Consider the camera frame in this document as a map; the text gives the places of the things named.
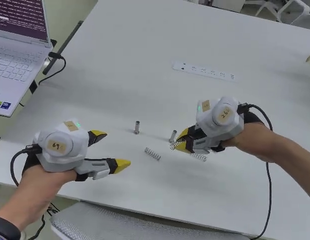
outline wristwatch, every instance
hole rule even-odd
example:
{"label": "wristwatch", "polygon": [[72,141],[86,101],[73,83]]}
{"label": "wristwatch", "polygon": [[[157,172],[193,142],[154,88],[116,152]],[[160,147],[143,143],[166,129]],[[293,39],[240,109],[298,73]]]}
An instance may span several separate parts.
{"label": "wristwatch", "polygon": [[21,232],[11,222],[0,217],[0,240],[20,240]]}

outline small metal part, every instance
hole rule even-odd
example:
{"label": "small metal part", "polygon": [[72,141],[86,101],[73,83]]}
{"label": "small metal part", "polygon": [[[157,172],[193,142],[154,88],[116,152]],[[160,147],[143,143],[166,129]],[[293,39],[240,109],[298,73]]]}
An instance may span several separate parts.
{"label": "small metal part", "polygon": [[202,162],[206,162],[207,161],[207,157],[204,154],[197,154],[197,153],[192,153],[191,154],[194,158],[197,158],[199,160],[201,160]]}
{"label": "small metal part", "polygon": [[156,159],[157,161],[159,161],[161,159],[161,155],[155,153],[154,151],[152,151],[150,148],[145,148],[145,153],[152,157],[153,159]]}
{"label": "small metal part", "polygon": [[177,131],[174,130],[173,133],[171,134],[171,137],[169,139],[169,142],[172,144],[175,141],[175,137],[176,137]]}
{"label": "small metal part", "polygon": [[136,121],[135,131],[134,131],[135,134],[139,134],[139,125],[140,125],[140,122]]}
{"label": "small metal part", "polygon": [[182,144],[182,143],[184,143],[185,142],[185,140],[184,139],[179,139],[178,141],[173,141],[171,144],[170,144],[170,149],[172,149],[172,150],[175,150],[175,148],[178,146],[178,145],[180,145],[180,144]]}

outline black strap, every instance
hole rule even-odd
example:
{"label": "black strap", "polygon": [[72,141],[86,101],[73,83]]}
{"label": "black strap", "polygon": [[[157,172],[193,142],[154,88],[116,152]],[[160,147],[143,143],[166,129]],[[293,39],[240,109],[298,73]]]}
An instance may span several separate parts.
{"label": "black strap", "polygon": [[[250,111],[246,111],[244,112],[244,124],[250,124],[250,123],[264,124],[262,120],[260,120],[259,117],[257,117],[255,114],[253,114]],[[220,142],[217,147],[211,147],[211,149],[216,153],[219,153],[225,150],[225,148],[222,146],[222,142]]]}
{"label": "black strap", "polygon": [[[28,155],[22,175],[25,173],[26,170],[36,165],[40,165],[40,161],[37,158],[37,156],[35,154]],[[87,178],[88,174],[82,174],[82,175],[77,174],[76,182],[84,182],[85,180],[87,180]]]}
{"label": "black strap", "polygon": [[11,222],[0,217],[0,235],[7,240],[20,240],[21,232]]}

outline spring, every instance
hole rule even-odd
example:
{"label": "spring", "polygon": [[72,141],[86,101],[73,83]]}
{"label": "spring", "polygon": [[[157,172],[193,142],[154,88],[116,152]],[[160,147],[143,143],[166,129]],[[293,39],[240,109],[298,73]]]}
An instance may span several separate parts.
{"label": "spring", "polygon": [[155,152],[152,151],[150,148],[145,148],[145,153],[146,153],[148,156],[151,156],[153,159],[156,159],[157,161],[159,161],[160,158],[161,158],[161,155],[155,153]]}
{"label": "spring", "polygon": [[197,158],[199,160],[201,160],[202,162],[207,161],[207,157],[204,154],[197,154],[197,153],[192,153],[191,154],[194,158]]}
{"label": "spring", "polygon": [[174,142],[172,142],[171,144],[170,144],[170,149],[172,149],[172,150],[175,150],[176,149],[176,147],[178,146],[178,145],[180,145],[180,144],[182,144],[182,143],[184,143],[185,142],[185,140],[184,139],[179,139],[179,140],[177,140],[177,141],[174,141]]}

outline metal cylinder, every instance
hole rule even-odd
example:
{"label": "metal cylinder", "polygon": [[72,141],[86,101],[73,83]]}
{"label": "metal cylinder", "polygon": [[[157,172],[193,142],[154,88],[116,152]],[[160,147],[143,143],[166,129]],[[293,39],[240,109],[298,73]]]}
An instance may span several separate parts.
{"label": "metal cylinder", "polygon": [[136,121],[135,131],[134,131],[135,134],[139,134],[139,125],[140,125],[140,122]]}
{"label": "metal cylinder", "polygon": [[173,143],[175,141],[176,134],[177,134],[177,131],[174,130],[173,133],[171,134],[170,139],[169,139],[170,143]]}

